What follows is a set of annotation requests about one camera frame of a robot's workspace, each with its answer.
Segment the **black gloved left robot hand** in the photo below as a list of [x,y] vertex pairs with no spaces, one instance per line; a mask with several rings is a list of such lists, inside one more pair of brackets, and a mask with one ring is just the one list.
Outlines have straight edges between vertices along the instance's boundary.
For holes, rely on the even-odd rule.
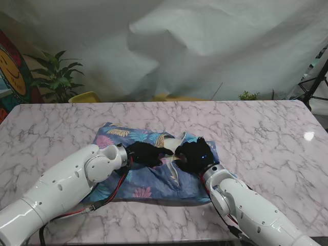
[[153,168],[162,165],[161,158],[165,155],[172,156],[174,153],[164,147],[156,147],[150,143],[136,141],[126,147],[127,154],[133,161]]

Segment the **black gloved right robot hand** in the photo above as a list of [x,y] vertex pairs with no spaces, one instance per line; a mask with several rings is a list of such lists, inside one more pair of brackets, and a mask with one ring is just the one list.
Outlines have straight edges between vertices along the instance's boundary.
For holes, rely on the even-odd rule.
[[203,137],[178,146],[175,155],[179,158],[175,161],[176,165],[182,171],[190,174],[201,174],[215,163],[211,148]]

